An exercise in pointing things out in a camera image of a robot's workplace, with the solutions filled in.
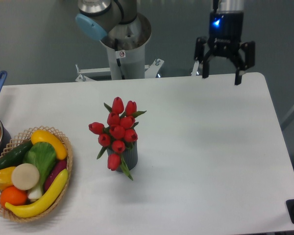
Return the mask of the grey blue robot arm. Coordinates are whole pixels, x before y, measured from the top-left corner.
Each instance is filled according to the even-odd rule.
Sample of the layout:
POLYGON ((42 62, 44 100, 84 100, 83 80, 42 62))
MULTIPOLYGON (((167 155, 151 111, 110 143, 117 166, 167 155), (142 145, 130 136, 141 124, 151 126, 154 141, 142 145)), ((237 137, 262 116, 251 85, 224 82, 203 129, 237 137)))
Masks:
MULTIPOLYGON (((156 78, 163 60, 145 64, 145 46, 151 37, 149 20, 137 11, 135 0, 80 0, 75 21, 89 38, 106 48, 113 80, 156 78)), ((244 2, 214 0, 209 18, 209 36, 196 40, 191 74, 209 76, 209 62, 229 59, 239 85, 245 71, 255 65, 255 42, 242 42, 244 2)))

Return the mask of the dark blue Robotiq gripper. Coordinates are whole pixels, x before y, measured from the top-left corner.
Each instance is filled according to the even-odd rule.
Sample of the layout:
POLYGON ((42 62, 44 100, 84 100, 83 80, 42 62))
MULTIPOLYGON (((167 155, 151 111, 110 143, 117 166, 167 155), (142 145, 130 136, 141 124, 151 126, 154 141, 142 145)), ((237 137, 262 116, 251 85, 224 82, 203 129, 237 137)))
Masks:
POLYGON ((202 78, 209 76, 209 61, 213 57, 230 59, 236 65, 235 85, 240 85, 245 71, 255 66, 254 41, 241 43, 244 13, 242 11, 213 11, 209 18, 209 38, 196 39, 194 60, 202 66, 202 78), (209 51, 205 53, 208 43, 209 51))

